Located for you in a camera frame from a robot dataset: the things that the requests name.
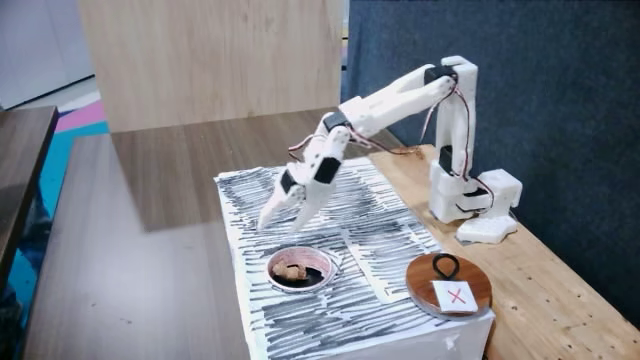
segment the robotic arm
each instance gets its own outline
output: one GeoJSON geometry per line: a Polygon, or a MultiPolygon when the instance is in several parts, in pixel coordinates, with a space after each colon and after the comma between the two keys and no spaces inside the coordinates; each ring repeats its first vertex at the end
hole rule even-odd
{"type": "Polygon", "coordinates": [[[457,235],[461,240],[502,240],[515,231],[509,208],[517,206],[522,184],[504,170],[469,178],[476,79],[474,64],[460,56],[449,57],[441,66],[422,66],[364,99],[355,97],[337,112],[325,114],[313,135],[290,148],[307,145],[303,161],[288,163],[277,177],[274,192],[260,213],[258,229],[280,209],[302,203],[292,227],[301,229],[328,202],[350,141],[367,143],[380,130],[425,109],[430,109],[428,121],[439,105],[436,149],[440,156],[430,168],[431,210],[445,223],[480,214],[460,227],[457,235]]]}

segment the black handle loop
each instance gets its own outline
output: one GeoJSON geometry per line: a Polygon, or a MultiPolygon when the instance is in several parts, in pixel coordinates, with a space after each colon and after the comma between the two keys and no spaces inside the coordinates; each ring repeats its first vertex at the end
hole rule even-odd
{"type": "Polygon", "coordinates": [[[445,253],[440,253],[436,256],[433,257],[433,270],[438,274],[438,276],[440,276],[440,278],[442,280],[453,280],[455,279],[456,275],[458,274],[458,271],[460,271],[460,263],[458,262],[458,259],[456,259],[455,256],[451,255],[451,254],[445,254],[445,253]],[[453,261],[453,271],[451,271],[451,274],[449,275],[445,275],[440,268],[438,267],[438,261],[447,258],[451,261],[453,261]]]}

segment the blue fabric wall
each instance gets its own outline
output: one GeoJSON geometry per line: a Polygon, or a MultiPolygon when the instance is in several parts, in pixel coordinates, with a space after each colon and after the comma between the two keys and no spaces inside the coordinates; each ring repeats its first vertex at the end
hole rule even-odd
{"type": "MultiPolygon", "coordinates": [[[[640,5],[352,1],[349,27],[348,97],[479,66],[474,170],[520,179],[518,218],[639,326],[640,5]]],[[[392,132],[415,144],[423,119],[392,132]]]]}

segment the red x mark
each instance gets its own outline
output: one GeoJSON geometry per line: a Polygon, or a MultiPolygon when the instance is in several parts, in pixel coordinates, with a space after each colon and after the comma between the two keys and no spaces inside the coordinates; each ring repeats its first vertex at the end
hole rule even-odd
{"type": "Polygon", "coordinates": [[[453,295],[453,298],[451,299],[451,303],[453,304],[454,302],[456,302],[456,300],[460,300],[462,301],[463,304],[466,304],[467,302],[462,300],[462,298],[459,296],[460,292],[462,291],[462,289],[458,289],[457,293],[452,293],[451,290],[447,290],[447,292],[451,295],[453,295]]]}

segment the small bowl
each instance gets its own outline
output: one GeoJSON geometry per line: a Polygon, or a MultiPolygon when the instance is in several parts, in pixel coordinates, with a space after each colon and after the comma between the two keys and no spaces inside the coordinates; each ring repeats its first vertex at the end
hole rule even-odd
{"type": "Polygon", "coordinates": [[[323,251],[308,247],[308,246],[292,246],[276,251],[267,262],[267,268],[265,269],[267,279],[269,282],[277,288],[289,293],[301,293],[317,290],[326,285],[337,272],[337,267],[331,261],[331,258],[323,251]],[[273,273],[273,267],[283,261],[286,266],[299,265],[307,268],[308,273],[312,273],[309,269],[316,270],[315,273],[322,276],[322,280],[313,283],[312,285],[305,286],[291,286],[287,284],[294,284],[290,281],[278,281],[278,278],[273,273]]]}

